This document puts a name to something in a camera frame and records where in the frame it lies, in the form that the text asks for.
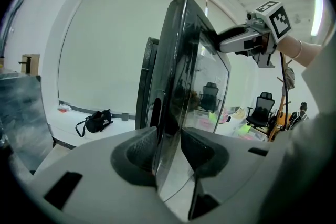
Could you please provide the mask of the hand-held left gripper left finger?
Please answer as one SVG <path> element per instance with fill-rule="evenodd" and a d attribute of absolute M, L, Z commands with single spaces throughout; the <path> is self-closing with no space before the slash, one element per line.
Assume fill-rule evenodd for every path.
<path fill-rule="evenodd" d="M 52 223 L 167 223 L 155 149 L 154 127 L 81 145 L 37 175 L 34 200 Z"/>

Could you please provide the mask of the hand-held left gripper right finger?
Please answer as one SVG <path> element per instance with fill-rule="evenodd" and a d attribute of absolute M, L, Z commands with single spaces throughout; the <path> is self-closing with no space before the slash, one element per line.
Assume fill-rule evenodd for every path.
<path fill-rule="evenodd" d="M 259 222 L 286 151 L 286 136 L 262 142 L 186 127 L 181 149 L 194 170 L 191 222 Z"/>

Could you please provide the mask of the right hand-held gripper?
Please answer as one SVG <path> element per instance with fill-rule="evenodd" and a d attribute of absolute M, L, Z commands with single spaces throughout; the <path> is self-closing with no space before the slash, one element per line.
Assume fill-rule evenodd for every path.
<path fill-rule="evenodd" d="M 246 24 L 256 31 L 247 31 Z M 258 67 L 273 68 L 271 55 L 278 43 L 292 30 L 282 2 L 266 1 L 247 13 L 246 24 L 233 26 L 218 34 L 220 52 L 241 53 L 252 50 Z"/>

